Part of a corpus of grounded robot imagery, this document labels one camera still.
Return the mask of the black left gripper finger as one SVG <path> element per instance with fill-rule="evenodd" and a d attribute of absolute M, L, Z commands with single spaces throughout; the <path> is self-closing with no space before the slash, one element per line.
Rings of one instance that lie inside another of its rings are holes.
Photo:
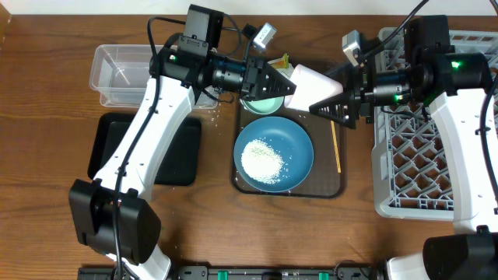
<path fill-rule="evenodd" d="M 352 90 L 329 97 L 309 106 L 309 112 L 315 116 L 334 121 L 343 127 L 356 129 L 358 119 L 358 101 Z"/>
<path fill-rule="evenodd" d="M 296 85 L 278 72 L 268 62 L 262 68 L 262 99 L 290 96 L 296 91 Z"/>

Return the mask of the pink cup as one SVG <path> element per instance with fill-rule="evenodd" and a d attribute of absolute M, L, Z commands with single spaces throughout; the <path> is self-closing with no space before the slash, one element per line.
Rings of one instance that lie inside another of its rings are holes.
<path fill-rule="evenodd" d="M 284 99 L 287 109 L 309 112 L 311 105 L 343 92 L 340 82 L 304 65 L 294 68 L 290 81 L 296 85 L 296 90 L 293 95 Z"/>

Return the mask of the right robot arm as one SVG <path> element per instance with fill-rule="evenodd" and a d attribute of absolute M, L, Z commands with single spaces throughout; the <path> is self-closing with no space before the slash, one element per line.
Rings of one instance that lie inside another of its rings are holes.
<path fill-rule="evenodd" d="M 406 19 L 406 70 L 374 72 L 382 40 L 346 34 L 342 49 L 354 67 L 340 120 L 354 128 L 361 106 L 426 105 L 444 148 L 454 199 L 454 233 L 431 237 L 418 254 L 393 257 L 374 279 L 495 279 L 497 277 L 497 77 L 484 54 L 457 53 L 446 16 Z"/>

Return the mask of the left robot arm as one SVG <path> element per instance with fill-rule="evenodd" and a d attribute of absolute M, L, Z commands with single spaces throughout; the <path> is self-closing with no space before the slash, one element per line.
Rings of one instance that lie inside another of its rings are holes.
<path fill-rule="evenodd" d="M 298 109 L 337 96 L 343 86 L 312 70 L 290 78 L 262 58 L 217 52 L 226 14 L 191 5 L 184 31 L 153 48 L 141 106 L 119 146 L 90 182 L 76 180 L 68 200 L 78 241 L 115 259 L 110 278 L 165 279 L 161 221 L 149 206 L 154 181 L 177 129 L 209 87 L 258 101 L 289 96 Z"/>

